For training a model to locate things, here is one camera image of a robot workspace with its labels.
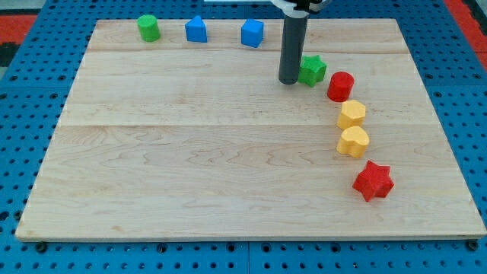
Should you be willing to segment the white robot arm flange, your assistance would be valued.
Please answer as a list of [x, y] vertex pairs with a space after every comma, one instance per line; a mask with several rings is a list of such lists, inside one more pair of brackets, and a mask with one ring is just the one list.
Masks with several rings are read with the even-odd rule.
[[270, 0], [284, 15], [291, 18], [305, 18], [320, 13], [332, 0]]

